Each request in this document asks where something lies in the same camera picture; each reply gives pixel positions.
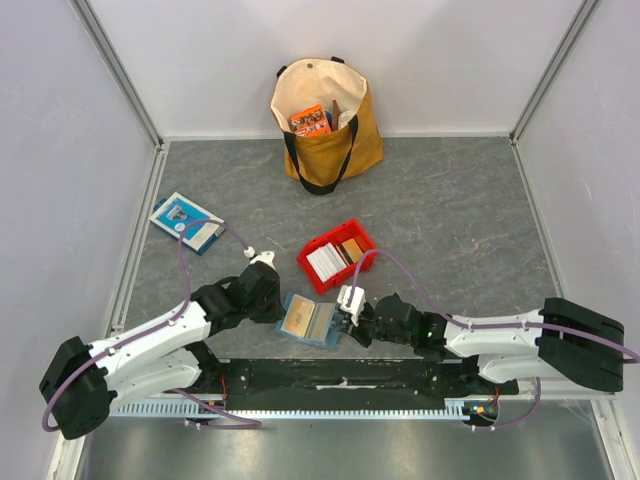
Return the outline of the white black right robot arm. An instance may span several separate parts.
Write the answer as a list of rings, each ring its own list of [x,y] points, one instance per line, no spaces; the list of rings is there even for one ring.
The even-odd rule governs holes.
[[[623,325],[563,298],[513,316],[471,318],[421,312],[396,294],[370,305],[363,289],[345,286],[337,308],[341,330],[363,347],[381,341],[431,362],[461,360],[457,377],[469,393],[533,377],[610,393],[624,387]]]

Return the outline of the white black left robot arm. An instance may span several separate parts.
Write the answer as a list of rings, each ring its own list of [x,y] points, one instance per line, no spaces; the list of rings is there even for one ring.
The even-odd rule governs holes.
[[[220,369],[206,339],[245,319],[275,323],[282,314],[274,254],[265,251],[240,275],[200,287],[134,329],[90,343],[72,337],[58,347],[40,381],[47,403],[42,427],[74,440],[143,398],[191,386],[210,392]]]

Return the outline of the blue leather card holder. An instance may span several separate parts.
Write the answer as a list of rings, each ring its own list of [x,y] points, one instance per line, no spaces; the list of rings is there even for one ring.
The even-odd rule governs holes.
[[[341,332],[333,303],[316,302],[289,292],[284,310],[284,317],[276,323],[277,333],[317,348],[336,348]]]

